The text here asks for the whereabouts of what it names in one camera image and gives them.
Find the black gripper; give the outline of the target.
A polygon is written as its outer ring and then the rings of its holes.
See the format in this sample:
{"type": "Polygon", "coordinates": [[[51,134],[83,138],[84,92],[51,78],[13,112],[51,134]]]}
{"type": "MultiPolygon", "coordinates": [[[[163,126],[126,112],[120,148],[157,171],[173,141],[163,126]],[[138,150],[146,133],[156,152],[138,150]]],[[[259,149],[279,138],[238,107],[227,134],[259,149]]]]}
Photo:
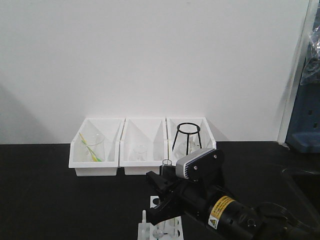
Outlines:
{"type": "Polygon", "coordinates": [[[146,220],[153,225],[183,215],[208,220],[216,202],[228,194],[222,167],[218,173],[198,180],[181,179],[176,168],[164,175],[146,173],[146,182],[157,193],[158,204],[146,209],[146,220]]]}

